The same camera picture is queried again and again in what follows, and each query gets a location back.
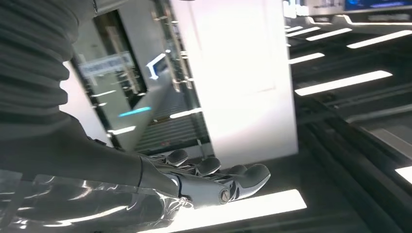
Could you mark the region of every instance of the white wall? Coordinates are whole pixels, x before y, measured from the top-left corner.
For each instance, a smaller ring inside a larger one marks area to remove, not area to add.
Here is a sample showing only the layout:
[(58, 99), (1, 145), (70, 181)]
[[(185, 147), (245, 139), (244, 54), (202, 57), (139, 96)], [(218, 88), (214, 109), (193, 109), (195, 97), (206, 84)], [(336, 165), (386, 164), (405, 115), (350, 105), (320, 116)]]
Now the white wall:
[(223, 168), (296, 153), (282, 1), (171, 2)]
[(113, 145), (107, 138), (99, 117), (83, 90), (76, 71), (70, 62), (64, 62), (63, 64), (70, 71), (70, 76), (68, 80), (60, 83), (60, 87), (68, 93), (68, 102), (60, 105), (60, 110), (77, 118), (88, 136), (99, 139), (112, 147)]

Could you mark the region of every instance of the robotic hand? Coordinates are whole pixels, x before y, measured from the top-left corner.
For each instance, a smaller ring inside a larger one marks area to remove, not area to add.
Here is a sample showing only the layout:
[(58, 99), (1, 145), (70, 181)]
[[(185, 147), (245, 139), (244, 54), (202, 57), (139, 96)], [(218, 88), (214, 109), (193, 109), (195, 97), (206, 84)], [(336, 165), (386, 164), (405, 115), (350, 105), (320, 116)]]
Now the robotic hand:
[(149, 157), (110, 148), (59, 110), (69, 75), (62, 63), (72, 57), (79, 24), (123, 1), (0, 1), (0, 231), (164, 227), (159, 219), (172, 220), (182, 202), (223, 205), (269, 179), (263, 165), (221, 174), (216, 158), (184, 164), (183, 150)]
[[(179, 196), (187, 197), (195, 208), (220, 205), (255, 194), (270, 178), (265, 165), (256, 164), (247, 169), (237, 165), (226, 174), (215, 173), (221, 167), (217, 158), (210, 157), (199, 164), (183, 165), (188, 156), (184, 150), (176, 150), (169, 156), (155, 155), (154, 166), (174, 180), (179, 187)], [(175, 161), (180, 166), (169, 165)]]

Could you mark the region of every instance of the ceiling light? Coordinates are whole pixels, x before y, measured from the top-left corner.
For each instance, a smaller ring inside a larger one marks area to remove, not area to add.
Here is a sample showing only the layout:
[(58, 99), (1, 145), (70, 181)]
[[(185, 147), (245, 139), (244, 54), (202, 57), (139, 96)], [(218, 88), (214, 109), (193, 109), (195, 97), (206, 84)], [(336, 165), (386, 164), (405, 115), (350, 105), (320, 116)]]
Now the ceiling light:
[(174, 118), (178, 118), (178, 117), (184, 117), (184, 116), (188, 116), (190, 114), (198, 113), (198, 112), (201, 112), (201, 111), (202, 111), (202, 108), (195, 108), (195, 109), (192, 109), (192, 110), (189, 110), (189, 111), (184, 111), (184, 112), (181, 112), (181, 113), (172, 114), (172, 115), (170, 115), (170, 118), (174, 119)]
[(304, 62), (307, 60), (312, 60), (312, 59), (323, 57), (323, 56), (325, 56), (323, 53), (317, 52), (317, 53), (306, 55), (303, 57), (297, 57), (297, 58), (290, 59), (289, 64), (296, 64), (299, 62)]
[(100, 93), (100, 94), (97, 94), (97, 95), (91, 95), (91, 96), (92, 97), (99, 97), (99, 96), (104, 96), (104, 95), (107, 95), (107, 94), (110, 94), (110, 93), (113, 93), (113, 92), (115, 92), (115, 90), (107, 91), (107, 92), (103, 92), (103, 93)]
[(151, 109), (152, 109), (151, 107), (138, 108), (138, 109), (135, 109), (135, 110), (132, 110), (132, 111), (129, 111), (129, 112), (119, 114), (119, 117), (125, 117), (125, 116), (133, 115), (133, 114), (136, 114), (136, 113), (146, 112), (146, 111), (149, 111)]
[(409, 183), (412, 183), (412, 166), (396, 169), (395, 171), (409, 181)]
[(286, 29), (285, 32), (290, 33), (290, 32), (293, 32), (293, 31), (296, 31), (296, 30), (299, 30), (299, 29), (302, 29), (302, 28), (303, 27), (301, 27), (301, 26), (297, 26), (297, 27)]
[(323, 38), (326, 38), (326, 37), (330, 37), (330, 36), (334, 36), (334, 35), (339, 35), (339, 34), (342, 34), (342, 33), (347, 33), (347, 32), (350, 32), (351, 30), (352, 30), (352, 29), (350, 29), (350, 28), (343, 28), (343, 29), (339, 29), (339, 30), (332, 31), (332, 32), (328, 32), (328, 33), (324, 33), (324, 34), (320, 34), (320, 35), (316, 35), (316, 36), (311, 36), (311, 37), (306, 38), (306, 40), (308, 40), (308, 41), (319, 40), (319, 39), (323, 39)]
[(118, 134), (121, 134), (121, 133), (127, 133), (127, 132), (130, 132), (130, 131), (133, 131), (133, 130), (135, 130), (135, 128), (136, 128), (136, 126), (130, 126), (130, 127), (126, 127), (126, 128), (119, 129), (119, 130), (108, 130), (108, 132), (112, 133), (114, 135), (118, 135)]
[(141, 233), (171, 233), (255, 217), (305, 209), (306, 204), (296, 189), (230, 202), (200, 209), (180, 209), (173, 223)]
[(319, 29), (320, 29), (320, 27), (308, 28), (308, 29), (304, 29), (304, 30), (297, 31), (297, 32), (294, 32), (294, 33), (286, 34), (286, 37), (291, 37), (291, 36), (300, 35), (300, 34), (304, 34), (304, 33), (310, 33), (312, 31), (316, 31), (316, 30), (319, 30)]
[(412, 23), (354, 23), (347, 15), (336, 15), (338, 17), (343, 17), (348, 24), (351, 25), (412, 25)]
[(376, 44), (376, 43), (387, 41), (387, 40), (392, 40), (392, 39), (395, 39), (395, 38), (398, 38), (398, 37), (401, 37), (401, 36), (410, 35), (410, 34), (412, 34), (411, 30), (403, 30), (403, 31), (400, 31), (400, 32), (391, 33), (391, 34), (388, 34), (388, 35), (384, 35), (384, 36), (376, 37), (376, 38), (373, 38), (373, 39), (364, 40), (364, 41), (361, 41), (361, 42), (358, 42), (358, 43), (355, 43), (355, 44), (351, 44), (351, 45), (348, 45), (348, 47), (351, 48), (351, 49), (357, 49), (357, 48), (360, 48), (360, 47)]
[(372, 81), (376, 79), (382, 79), (382, 78), (386, 78), (389, 76), (392, 76), (392, 74), (386, 71), (379, 70), (379, 71), (361, 74), (361, 75), (357, 75), (357, 76), (353, 76), (353, 77), (345, 78), (345, 79), (340, 79), (340, 80), (336, 80), (336, 81), (332, 81), (328, 83), (308, 86), (305, 88), (297, 89), (295, 90), (295, 92), (300, 96), (305, 96), (305, 95), (310, 95), (313, 93), (341, 88), (344, 86), (350, 86), (350, 85), (364, 83), (364, 82)]

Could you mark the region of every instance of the screen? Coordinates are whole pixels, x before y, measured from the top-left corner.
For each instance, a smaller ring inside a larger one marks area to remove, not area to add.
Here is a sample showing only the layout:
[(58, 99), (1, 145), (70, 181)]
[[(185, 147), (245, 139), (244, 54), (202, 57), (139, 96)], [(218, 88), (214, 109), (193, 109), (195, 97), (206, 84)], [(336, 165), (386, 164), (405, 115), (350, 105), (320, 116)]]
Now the screen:
[(345, 10), (364, 10), (412, 5), (412, 0), (346, 0)]

